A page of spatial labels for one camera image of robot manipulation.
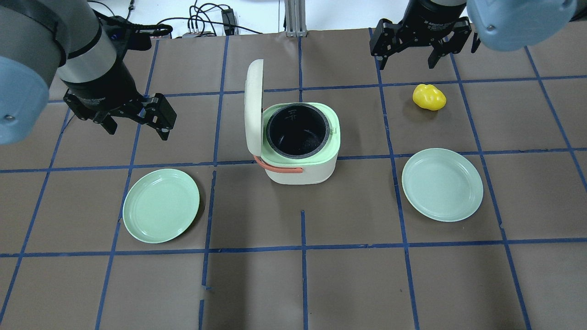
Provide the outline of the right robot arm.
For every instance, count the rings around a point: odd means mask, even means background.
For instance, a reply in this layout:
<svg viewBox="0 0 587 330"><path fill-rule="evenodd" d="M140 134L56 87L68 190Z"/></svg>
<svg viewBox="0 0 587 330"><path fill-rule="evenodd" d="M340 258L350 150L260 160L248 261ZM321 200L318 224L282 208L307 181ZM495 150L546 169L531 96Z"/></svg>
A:
<svg viewBox="0 0 587 330"><path fill-rule="evenodd" d="M471 52L481 44L508 52L538 44L576 16L576 0L410 0L403 19L380 19L369 41L380 70L388 58L412 47L431 47L430 69L459 54L470 36Z"/></svg>

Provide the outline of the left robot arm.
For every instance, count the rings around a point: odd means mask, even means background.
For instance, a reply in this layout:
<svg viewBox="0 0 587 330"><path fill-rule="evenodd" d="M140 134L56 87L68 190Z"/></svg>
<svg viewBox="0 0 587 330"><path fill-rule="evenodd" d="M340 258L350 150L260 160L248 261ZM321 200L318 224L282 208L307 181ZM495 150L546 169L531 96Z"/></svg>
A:
<svg viewBox="0 0 587 330"><path fill-rule="evenodd" d="M137 90L123 59L128 50L149 50L151 36L171 31L105 16L85 0L3 0L1 144L31 134L55 77L66 85L63 100L78 119L115 134L115 118L128 118L166 141L177 114L163 94Z"/></svg>

